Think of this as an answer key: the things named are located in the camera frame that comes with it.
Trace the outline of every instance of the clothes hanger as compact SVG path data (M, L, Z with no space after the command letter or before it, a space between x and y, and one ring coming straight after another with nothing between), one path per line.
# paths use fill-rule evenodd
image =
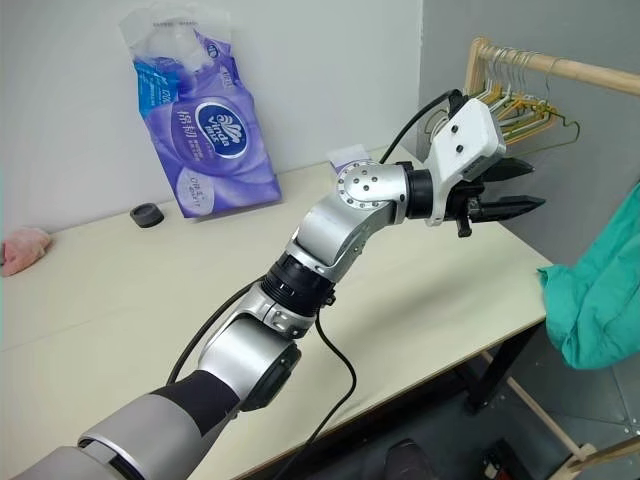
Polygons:
M496 60L498 59L498 57L500 55L503 54L503 52L506 49L504 47L500 47L498 48L498 50L496 50L496 53L493 55L493 59L487 63L487 65L491 65L492 68L490 68L491 74L489 76L489 78L493 77L493 80L491 82L492 84L492 88L489 90L489 92L487 93L487 95L482 96L481 98L478 98L478 100L481 100L482 102L486 103L487 105L491 105L493 102L495 102L496 100L498 100L499 98L501 98L501 94L502 94L502 86L500 85L500 83L498 83L497 80L497 74L496 74L496 70L495 70L495 65L496 65Z
M562 127L563 128L569 128L571 126L575 126L576 127L576 135L575 135L575 137L573 137L571 140L568 140L566 142L554 143L553 145L546 145L544 147L534 148L533 150L528 150L526 152L518 153L518 157L524 157L525 155L531 155L532 153L542 152L543 150L550 150L552 148L558 148L558 147L563 147L565 145L571 145L572 143L576 143L578 141L578 139L580 138L580 132L581 132L582 129L580 127L580 123L577 120L571 120L569 122L569 121L567 121L567 117L565 117L564 115L561 115L561 114L559 114L557 112L549 112L549 115L552 115L554 117L560 118L562 120Z
M486 61L484 63L484 87L483 90L481 90L480 92L476 92L475 94L473 94L472 96L477 98L478 100L483 100L487 95L489 95L491 93L491 90L493 88L493 78L491 77L491 74L489 72L489 66L490 66L490 62Z
M521 66L521 75L522 75L522 85L523 92L526 90L526 77L524 75L526 65L529 60L536 55L535 52L528 52L528 56L523 60ZM543 102L548 104L549 96L547 95L547 99ZM523 94L519 98L516 98L515 101L510 104L507 108L502 110L497 114L498 120L505 121L506 125L514 125L514 123L519 123L520 120L526 120L527 123L532 123L535 121L538 116L535 115L534 112L540 112L540 102L541 100L535 95L531 94Z
M504 120L500 120L498 123L500 127L503 129L503 132L507 132L508 131L507 127L513 127L518 122L521 122L527 119L533 121L535 117L536 117L536 112L534 112L533 110L522 110L522 111L519 111L517 115L510 118L505 118Z
M524 118L533 118L532 112L527 108L531 105L535 105L539 102L539 99L534 95L526 93L526 77L525 77L525 68L531 60L531 57L535 55L535 52L524 52L524 54L520 57L520 64L518 70L518 83L520 85L519 92L513 95L514 102L509 104L509 108L505 108L499 112L496 112L496 117L498 120L506 120L506 125L512 125L513 123L519 121L519 119L523 116Z
M549 105L549 98L551 97L551 88L549 86L549 76L551 74L551 71L553 70L554 65L556 64L556 62L558 60L562 60L562 58L558 57L558 58L555 58L553 60L553 62L549 66L549 70L547 70L547 74L545 76L545 87L547 89L547 98L544 101L545 102L544 108L547 110L548 115L552 118L551 124L555 123L556 119L561 119L562 120L562 127L563 128L569 128L569 127L575 126L576 134L571 140L555 143L555 144L552 144L552 145L546 145L544 147L535 148L535 149L529 150L527 152L519 153L518 156L530 155L532 153L537 153L537 152L541 152L541 151L544 151L544 150L550 150L552 148L558 148L558 147L562 147L562 146L565 146L565 145L570 145L572 143L576 143L578 141L578 139L580 138L580 132L581 132L580 123L577 120L567 121L567 117L566 116L561 115L560 113L558 113L558 111L557 111L557 109L555 107L551 107ZM516 142L521 141L521 140L524 140L525 138L528 138L528 137L530 137L532 135L533 134L525 134L525 135L521 135L521 136L516 137L516 138L511 138L511 144L516 143Z
M516 124L511 127L507 134L504 135L507 145L513 145L553 126L555 117L551 115L551 113L555 113L555 107L540 102L538 106L532 107L532 109L536 114L536 120L533 122L527 121L525 124Z
M506 58L506 56L511 53L512 51L514 51L513 49L505 49L504 51L504 57ZM515 58L519 55L519 53L521 53L520 50L515 51L514 53L514 61ZM505 105L507 105L511 100L512 100L512 86L515 84L515 77L514 75L512 75L512 68L511 68L512 64L508 64L507 66L507 78L508 78L508 87L507 87L507 91L505 92L504 96L499 99L498 101L494 102L492 105L489 106L489 111L491 113L495 113L497 111L499 111L502 107L504 107Z
M505 79L502 72L502 63L500 63L500 59L504 57L509 49L504 47L501 48L499 53L493 58L493 77L496 79L496 85L498 88L494 89L497 95L494 95L493 98L485 99L485 103L489 108L493 107L496 102L501 101L504 97L504 85Z

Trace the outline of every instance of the pink cloth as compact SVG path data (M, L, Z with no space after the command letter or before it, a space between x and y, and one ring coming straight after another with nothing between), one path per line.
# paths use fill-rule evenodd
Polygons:
M49 234L39 228L19 228L2 242L2 276L24 270L45 254L51 242Z

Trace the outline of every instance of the white wall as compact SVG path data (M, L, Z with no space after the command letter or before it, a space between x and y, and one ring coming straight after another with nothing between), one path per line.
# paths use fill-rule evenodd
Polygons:
M3 0L5 231L60 229L171 197L118 30L148 3ZM223 5L277 171L388 143L414 113L420 0Z
M478 35L497 45L638 72L638 18L640 2L634 0L425 0L420 99L426 103L462 88L469 45ZM528 73L527 84L546 96L544 74ZM550 87L552 103L580 121L578 143L523 157L536 172L492 190L495 196L546 198L542 207L505 224L550 260L573 263L640 180L640 100L556 77ZM566 140L573 132L547 135L522 148ZM418 140L424 156L426 143Z

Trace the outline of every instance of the black table leg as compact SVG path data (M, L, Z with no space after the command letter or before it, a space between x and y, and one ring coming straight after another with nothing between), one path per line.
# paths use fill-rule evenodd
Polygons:
M538 326L539 324L536 324L502 343L482 378L469 389L469 397L466 401L467 410L475 414L489 404L502 386L514 360L520 355Z

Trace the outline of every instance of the robotic arm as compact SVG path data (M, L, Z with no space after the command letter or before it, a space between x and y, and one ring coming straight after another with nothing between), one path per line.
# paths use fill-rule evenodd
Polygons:
M238 411L267 406L287 381L300 351L295 340L378 230L405 218L427 225L502 220L542 200L507 197L482 203L485 181L528 173L502 159L505 144L489 109L471 99L452 108L434 139L426 168L355 163L336 189L305 216L284 254L240 300L202 350L195 372L143 395L19 475L19 480L186 479Z

